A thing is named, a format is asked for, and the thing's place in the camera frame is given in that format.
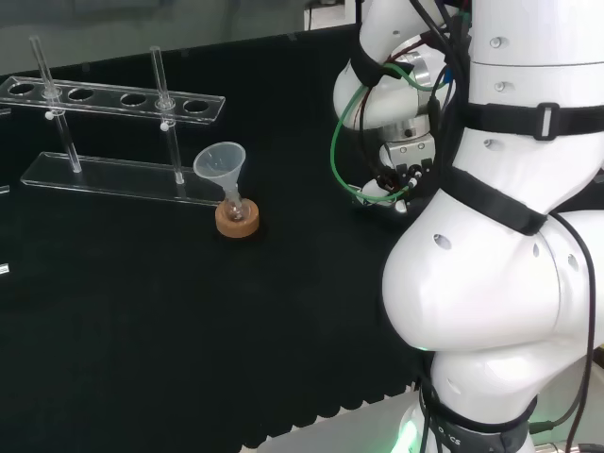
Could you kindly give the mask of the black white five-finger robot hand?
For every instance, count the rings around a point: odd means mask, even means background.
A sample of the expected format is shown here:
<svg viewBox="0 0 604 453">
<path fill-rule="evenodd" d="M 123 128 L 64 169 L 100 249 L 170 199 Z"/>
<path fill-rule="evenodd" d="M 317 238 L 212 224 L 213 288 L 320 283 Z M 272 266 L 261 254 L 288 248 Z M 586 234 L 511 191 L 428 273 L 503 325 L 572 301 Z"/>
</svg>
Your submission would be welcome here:
<svg viewBox="0 0 604 453">
<path fill-rule="evenodd" d="M 364 195 L 373 196 L 373 197 L 385 197 L 388 192 L 384 189 L 381 189 L 378 186 L 378 183 L 372 179 L 369 182 L 365 183 L 362 187 L 351 185 L 351 188 L 357 192 L 362 193 Z M 379 210 L 385 210 L 390 213 L 396 214 L 407 214 L 408 213 L 408 204 L 404 199 L 398 200 L 389 200 L 389 201 L 375 201 L 375 200 L 366 200 L 359 196 L 353 197 L 353 204 L 357 207 L 361 208 L 378 208 Z"/>
</svg>

